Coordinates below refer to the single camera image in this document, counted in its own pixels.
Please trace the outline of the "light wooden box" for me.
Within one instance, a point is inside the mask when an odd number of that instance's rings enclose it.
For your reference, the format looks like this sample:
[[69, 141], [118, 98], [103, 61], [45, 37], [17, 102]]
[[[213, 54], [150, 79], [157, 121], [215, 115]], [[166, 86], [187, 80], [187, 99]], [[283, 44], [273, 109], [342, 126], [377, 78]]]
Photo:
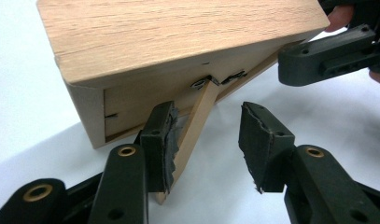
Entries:
[[37, 0], [55, 62], [94, 147], [172, 101], [183, 171], [213, 105], [318, 35], [318, 0]]

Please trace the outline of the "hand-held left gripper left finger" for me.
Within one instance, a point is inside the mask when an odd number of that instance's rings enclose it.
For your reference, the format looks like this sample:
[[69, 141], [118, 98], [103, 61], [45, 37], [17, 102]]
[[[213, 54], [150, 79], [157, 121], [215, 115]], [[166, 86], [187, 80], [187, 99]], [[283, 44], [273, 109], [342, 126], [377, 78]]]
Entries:
[[156, 105], [140, 133], [140, 145], [146, 155], [149, 192], [169, 192], [173, 185], [178, 152], [177, 116], [174, 101]]

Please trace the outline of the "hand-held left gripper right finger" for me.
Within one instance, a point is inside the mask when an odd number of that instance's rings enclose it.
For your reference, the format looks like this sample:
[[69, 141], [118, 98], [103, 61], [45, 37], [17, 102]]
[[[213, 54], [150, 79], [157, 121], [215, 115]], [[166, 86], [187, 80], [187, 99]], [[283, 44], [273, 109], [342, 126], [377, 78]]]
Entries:
[[238, 143], [259, 193], [283, 191], [284, 159], [294, 140], [294, 134], [266, 107], [243, 102]]

